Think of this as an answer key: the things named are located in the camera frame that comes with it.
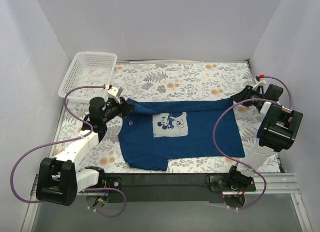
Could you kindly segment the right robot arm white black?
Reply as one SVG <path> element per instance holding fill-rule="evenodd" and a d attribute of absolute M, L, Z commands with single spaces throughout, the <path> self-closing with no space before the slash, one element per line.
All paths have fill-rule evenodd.
<path fill-rule="evenodd" d="M 255 106 L 263 115 L 252 150 L 241 163 L 231 166 L 229 170 L 225 182 L 230 189 L 246 189 L 252 185 L 254 171 L 276 152 L 288 150 L 293 145 L 303 114 L 278 103 L 283 90 L 283 88 L 271 84 L 264 92 L 262 86 L 247 85 L 241 92 L 230 97 L 237 103 L 253 99 L 244 102 L 243 105 L 246 107 Z"/>

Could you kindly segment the blue t shirt cartoon print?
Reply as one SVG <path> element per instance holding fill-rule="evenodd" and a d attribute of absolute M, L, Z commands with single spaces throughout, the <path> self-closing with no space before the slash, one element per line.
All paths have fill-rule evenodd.
<path fill-rule="evenodd" d="M 219 156 L 243 158 L 240 132 L 230 98 L 217 101 L 138 102 L 123 119 L 118 141 L 131 168 L 162 170 L 170 159 Z"/>

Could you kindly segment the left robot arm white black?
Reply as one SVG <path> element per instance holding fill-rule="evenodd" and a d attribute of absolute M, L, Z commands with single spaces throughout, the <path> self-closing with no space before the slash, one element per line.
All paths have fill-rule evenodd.
<path fill-rule="evenodd" d="M 78 192 L 90 187 L 104 187 L 104 169 L 95 166 L 80 169 L 80 162 L 102 141 L 107 132 L 107 123 L 117 116 L 126 118 L 133 108 L 134 104 L 123 97 L 107 100 L 92 98 L 77 140 L 60 154 L 41 161 L 36 198 L 69 206 Z"/>

